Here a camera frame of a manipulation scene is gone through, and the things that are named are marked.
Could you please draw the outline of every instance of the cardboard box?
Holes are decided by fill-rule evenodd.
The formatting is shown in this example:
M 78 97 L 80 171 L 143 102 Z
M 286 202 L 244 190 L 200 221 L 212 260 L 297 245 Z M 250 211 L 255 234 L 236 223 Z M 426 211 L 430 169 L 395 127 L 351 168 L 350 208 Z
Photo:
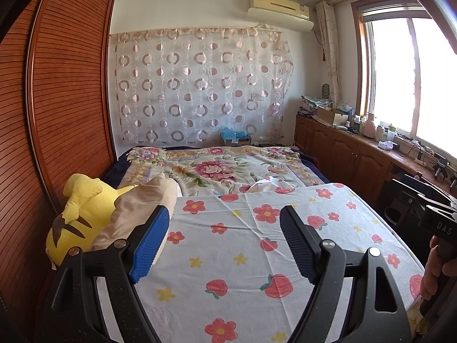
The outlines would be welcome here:
M 343 115 L 337 109 L 322 108 L 317 109 L 316 116 L 330 125 L 346 126 L 348 115 Z
M 224 139 L 224 145 L 226 147 L 240 147 L 240 146 L 250 146 L 251 138 L 246 139 Z

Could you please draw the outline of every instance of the white bedsheet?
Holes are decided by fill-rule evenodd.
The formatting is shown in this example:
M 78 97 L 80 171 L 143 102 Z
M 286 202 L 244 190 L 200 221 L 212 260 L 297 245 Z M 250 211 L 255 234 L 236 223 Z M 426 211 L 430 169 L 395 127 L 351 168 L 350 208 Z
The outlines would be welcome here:
M 313 286 L 300 275 L 280 230 L 279 210 L 288 204 L 321 238 L 343 249 L 365 252 L 378 247 L 405 308 L 413 305 L 423 267 L 391 228 L 341 184 L 287 193 L 178 198 L 165 249 L 136 285 L 163 343 L 289 339 Z M 269 275 L 274 275 L 270 286 Z M 121 342 L 103 284 L 99 279 L 108 330 Z M 327 342 L 339 336 L 349 293 L 348 279 Z

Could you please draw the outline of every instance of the human hand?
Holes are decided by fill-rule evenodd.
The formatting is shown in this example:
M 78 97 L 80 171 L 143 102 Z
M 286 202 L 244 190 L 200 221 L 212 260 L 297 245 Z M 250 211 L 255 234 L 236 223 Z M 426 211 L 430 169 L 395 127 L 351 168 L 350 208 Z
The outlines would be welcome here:
M 426 264 L 426 271 L 420 283 L 420 293 L 424 299 L 430 300 L 438 289 L 438 277 L 443 274 L 449 277 L 457 276 L 457 258 L 443 265 L 438 256 L 438 244 L 440 239 L 433 236 L 430 241 L 430 254 Z

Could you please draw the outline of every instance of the bed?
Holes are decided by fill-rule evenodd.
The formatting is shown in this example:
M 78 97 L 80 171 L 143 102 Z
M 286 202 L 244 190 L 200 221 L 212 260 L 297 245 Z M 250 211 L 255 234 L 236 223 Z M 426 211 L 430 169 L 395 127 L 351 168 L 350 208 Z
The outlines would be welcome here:
M 328 183 L 316 160 L 288 147 L 184 148 L 134 147 L 119 158 L 104 181 L 122 188 L 163 172 L 178 182 L 183 196 L 244 193 L 268 176 L 293 188 Z
M 162 342 L 287 341 L 313 286 L 300 275 L 280 230 L 285 205 L 343 249 L 378 247 L 405 308 L 412 307 L 422 265 L 351 189 L 330 183 L 287 192 L 234 190 L 178 198 L 161 257 L 135 285 Z M 104 279 L 97 285 L 110 337 L 122 342 Z M 326 342 L 339 336 L 349 293 L 347 279 Z

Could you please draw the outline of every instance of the wooden slats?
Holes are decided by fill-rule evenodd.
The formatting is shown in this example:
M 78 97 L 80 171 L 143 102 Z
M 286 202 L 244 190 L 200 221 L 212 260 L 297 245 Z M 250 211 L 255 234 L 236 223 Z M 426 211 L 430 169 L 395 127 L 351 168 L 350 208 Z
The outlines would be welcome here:
M 97 177 L 113 162 L 102 77 L 113 0 L 40 1 L 0 44 L 0 290 L 29 336 L 49 275 L 49 197 L 63 206 L 71 174 Z
M 24 70 L 38 2 L 29 4 L 0 44 L 0 290 L 12 318 L 29 335 L 37 285 L 49 267 L 38 249 L 54 218 L 31 158 L 24 115 Z

